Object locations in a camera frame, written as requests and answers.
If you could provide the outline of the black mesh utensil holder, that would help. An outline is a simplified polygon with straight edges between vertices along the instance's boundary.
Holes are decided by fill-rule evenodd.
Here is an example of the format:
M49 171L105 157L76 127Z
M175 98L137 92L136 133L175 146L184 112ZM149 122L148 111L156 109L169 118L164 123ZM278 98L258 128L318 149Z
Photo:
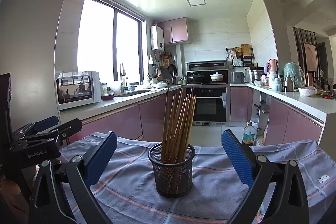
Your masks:
M186 159L183 162L161 163L162 144L156 144L148 153L152 163L157 192L167 198L179 198L187 195L193 187L193 159L195 149L189 144Z

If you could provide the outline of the black wok with lid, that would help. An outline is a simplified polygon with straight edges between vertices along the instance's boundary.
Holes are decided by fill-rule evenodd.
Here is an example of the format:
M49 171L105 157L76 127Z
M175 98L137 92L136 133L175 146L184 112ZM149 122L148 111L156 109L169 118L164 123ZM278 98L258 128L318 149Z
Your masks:
M187 77L187 82L189 84L196 84L196 83L202 83L204 79L204 76L201 75L199 72L192 72Z

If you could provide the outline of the black built-in oven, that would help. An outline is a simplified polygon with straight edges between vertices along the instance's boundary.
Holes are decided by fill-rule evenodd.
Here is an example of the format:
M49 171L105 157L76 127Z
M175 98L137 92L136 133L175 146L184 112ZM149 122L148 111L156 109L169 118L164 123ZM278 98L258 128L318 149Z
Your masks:
M229 85L187 85L186 94L197 97L195 103L193 125L195 126L227 126L230 121Z

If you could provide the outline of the range hood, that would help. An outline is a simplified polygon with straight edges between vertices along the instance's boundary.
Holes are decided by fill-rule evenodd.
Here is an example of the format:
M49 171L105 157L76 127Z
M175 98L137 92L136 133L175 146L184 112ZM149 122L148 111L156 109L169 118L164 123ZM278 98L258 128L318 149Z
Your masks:
M228 70L228 62L226 60L190 62L186 63L186 68L187 71Z

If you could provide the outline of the mint green fan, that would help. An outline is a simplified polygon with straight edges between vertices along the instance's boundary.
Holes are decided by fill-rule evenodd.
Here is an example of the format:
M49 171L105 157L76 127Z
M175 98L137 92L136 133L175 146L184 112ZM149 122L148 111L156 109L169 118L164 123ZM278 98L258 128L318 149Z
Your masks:
M284 66L284 78L287 75L291 76L291 80L295 88L304 88L306 86L306 79L303 70L296 63L286 63Z

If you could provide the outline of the pink kettle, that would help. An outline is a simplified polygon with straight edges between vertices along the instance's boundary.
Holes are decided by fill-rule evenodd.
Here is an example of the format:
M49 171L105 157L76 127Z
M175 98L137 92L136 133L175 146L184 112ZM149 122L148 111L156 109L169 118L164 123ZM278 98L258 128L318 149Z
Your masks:
M276 72L278 74L278 62L276 59L270 59L268 61L269 72Z

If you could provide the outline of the black wall spice rack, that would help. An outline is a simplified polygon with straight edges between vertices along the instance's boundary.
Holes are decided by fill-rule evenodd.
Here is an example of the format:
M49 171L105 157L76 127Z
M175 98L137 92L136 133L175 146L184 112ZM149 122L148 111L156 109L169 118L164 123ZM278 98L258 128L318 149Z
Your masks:
M226 48L227 60L234 68L247 68L254 65L253 48L249 44L241 44L239 47Z

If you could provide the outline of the plastic oil bottle on floor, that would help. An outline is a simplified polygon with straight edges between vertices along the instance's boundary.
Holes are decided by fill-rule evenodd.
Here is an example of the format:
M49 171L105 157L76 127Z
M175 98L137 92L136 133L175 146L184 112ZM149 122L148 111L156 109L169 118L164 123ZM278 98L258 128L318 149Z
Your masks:
M242 143L246 145L254 145L256 132L256 129L252 126L252 122L247 122L247 125L244 128Z

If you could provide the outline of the purple plaid tablecloth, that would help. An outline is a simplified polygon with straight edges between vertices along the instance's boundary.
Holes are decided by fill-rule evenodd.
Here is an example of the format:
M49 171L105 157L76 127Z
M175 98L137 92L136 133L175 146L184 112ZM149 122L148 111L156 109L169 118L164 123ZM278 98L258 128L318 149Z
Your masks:
M91 187L113 223L224 223L248 192L222 147L197 147L193 187L176 199L161 196L148 158L152 142L118 139L97 184ZM335 198L335 161L313 140L254 147L272 162L295 160L304 180L311 223Z

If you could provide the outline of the wooden chopstick short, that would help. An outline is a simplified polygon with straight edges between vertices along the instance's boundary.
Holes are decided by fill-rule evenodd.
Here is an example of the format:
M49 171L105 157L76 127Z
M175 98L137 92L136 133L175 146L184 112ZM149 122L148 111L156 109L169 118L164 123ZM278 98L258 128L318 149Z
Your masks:
M171 127L173 125L173 120L174 120L175 101L176 101L176 96L173 95L173 101L172 101L170 115L169 115L169 123L168 123L168 126L167 126L167 134L166 134L166 140L165 140L165 150L164 150L164 153L163 153L164 162L166 162L167 154L169 153L169 144L170 144L170 139L171 139Z

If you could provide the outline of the grey refrigerator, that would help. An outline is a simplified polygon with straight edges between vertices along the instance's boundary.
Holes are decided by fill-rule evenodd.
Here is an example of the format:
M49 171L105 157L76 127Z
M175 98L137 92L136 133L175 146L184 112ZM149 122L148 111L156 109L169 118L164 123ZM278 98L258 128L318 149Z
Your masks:
M55 46L64 0L2 0L1 73L11 74L13 129L59 116Z

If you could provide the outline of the white ceramic pot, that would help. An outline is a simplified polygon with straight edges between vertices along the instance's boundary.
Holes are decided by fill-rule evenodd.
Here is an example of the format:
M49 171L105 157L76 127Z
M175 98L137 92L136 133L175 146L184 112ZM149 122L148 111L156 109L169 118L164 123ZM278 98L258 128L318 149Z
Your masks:
M223 82L224 80L224 75L219 72L210 75L210 77L212 82Z

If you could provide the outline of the pink upper cabinet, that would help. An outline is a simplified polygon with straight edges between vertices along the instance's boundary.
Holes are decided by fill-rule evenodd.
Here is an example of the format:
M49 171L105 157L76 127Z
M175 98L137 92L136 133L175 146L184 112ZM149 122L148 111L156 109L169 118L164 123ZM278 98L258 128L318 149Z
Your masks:
M160 22L158 26L163 30L165 44L184 43L189 41L187 18L178 18Z

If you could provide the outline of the white water heater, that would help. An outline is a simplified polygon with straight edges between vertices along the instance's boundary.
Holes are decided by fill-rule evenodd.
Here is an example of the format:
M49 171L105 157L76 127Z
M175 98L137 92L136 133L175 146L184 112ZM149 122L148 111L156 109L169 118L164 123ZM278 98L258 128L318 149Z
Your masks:
M165 44L163 40L163 29L161 29L159 26L151 26L150 28L150 34L151 34L151 49L153 51L165 51Z

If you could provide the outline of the white microwave oven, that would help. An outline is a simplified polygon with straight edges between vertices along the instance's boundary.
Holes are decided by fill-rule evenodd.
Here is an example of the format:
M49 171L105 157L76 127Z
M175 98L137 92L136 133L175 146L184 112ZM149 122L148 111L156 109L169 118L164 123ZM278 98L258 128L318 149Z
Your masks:
M59 110L102 101L101 84L97 71L56 72L55 83Z

